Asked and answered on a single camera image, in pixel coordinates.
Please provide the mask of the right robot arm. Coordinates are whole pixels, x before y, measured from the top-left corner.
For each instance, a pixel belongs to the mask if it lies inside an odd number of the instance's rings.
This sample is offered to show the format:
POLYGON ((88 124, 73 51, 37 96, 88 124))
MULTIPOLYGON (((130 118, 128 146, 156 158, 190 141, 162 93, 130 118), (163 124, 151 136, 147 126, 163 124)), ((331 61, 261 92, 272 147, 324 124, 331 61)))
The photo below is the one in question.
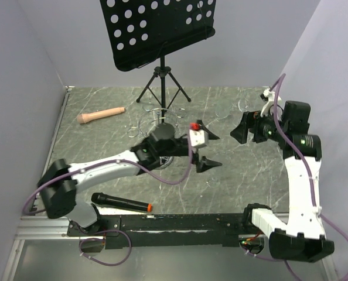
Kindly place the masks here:
POLYGON ((314 263, 335 250, 320 219, 322 147, 320 138, 308 133, 310 112, 309 104, 298 101, 286 102, 278 121, 272 113, 262 116, 260 111, 247 111, 230 133, 240 144, 252 133, 253 142, 276 141, 282 150, 289 184, 288 221, 281 221, 269 206, 258 203, 248 204, 242 219, 245 231, 265 234, 274 259, 314 263))

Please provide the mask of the chrome wine glass rack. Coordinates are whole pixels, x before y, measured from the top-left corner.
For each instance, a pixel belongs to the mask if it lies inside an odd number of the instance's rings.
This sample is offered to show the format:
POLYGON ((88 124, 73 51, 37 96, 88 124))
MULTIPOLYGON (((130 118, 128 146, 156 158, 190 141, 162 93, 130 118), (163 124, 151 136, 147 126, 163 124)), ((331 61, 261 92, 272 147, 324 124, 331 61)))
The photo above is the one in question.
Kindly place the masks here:
POLYGON ((178 132, 179 120, 186 116, 185 108, 166 110, 153 102, 144 103, 142 109, 144 113, 138 118, 137 124, 127 130, 129 138, 146 138, 161 123, 171 124, 178 132))

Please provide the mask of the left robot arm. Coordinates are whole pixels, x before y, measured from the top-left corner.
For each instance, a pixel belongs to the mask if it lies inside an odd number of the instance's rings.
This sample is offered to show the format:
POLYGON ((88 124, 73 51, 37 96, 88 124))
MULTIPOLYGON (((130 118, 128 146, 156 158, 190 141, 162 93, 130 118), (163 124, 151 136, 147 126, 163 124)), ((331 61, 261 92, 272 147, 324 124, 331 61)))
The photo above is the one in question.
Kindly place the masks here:
POLYGON ((187 133, 178 138, 173 125, 162 123, 141 143, 115 156, 73 164, 58 159, 37 184, 44 211, 49 219, 66 217, 87 234, 96 235, 102 228, 99 212, 94 204, 77 199, 78 193, 110 180, 151 174, 162 165, 163 157, 187 156, 189 165, 195 165, 197 173, 203 173, 221 163, 200 157, 197 151, 210 140, 218 139, 201 120, 191 123, 187 133))

